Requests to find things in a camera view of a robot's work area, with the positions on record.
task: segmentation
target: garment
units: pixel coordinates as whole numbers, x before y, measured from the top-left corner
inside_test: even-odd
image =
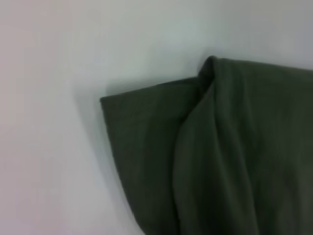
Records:
[[[209,57],[101,105],[146,235],[313,234],[313,71]]]

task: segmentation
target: folded fabric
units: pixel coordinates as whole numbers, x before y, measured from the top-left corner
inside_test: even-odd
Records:
[[[313,234],[313,71],[209,57],[101,105],[146,235]]]

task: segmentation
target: olive green cloth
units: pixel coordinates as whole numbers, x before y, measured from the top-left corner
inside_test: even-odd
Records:
[[[146,235],[313,235],[313,71],[210,57],[101,105]]]

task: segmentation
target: dark green fabric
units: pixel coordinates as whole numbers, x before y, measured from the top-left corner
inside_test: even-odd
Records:
[[[313,71],[210,57],[101,104],[146,235],[313,234]]]

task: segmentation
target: white background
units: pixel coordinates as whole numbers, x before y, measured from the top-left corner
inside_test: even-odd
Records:
[[[0,234],[139,235],[99,98],[206,56],[313,69],[312,0],[0,1]]]

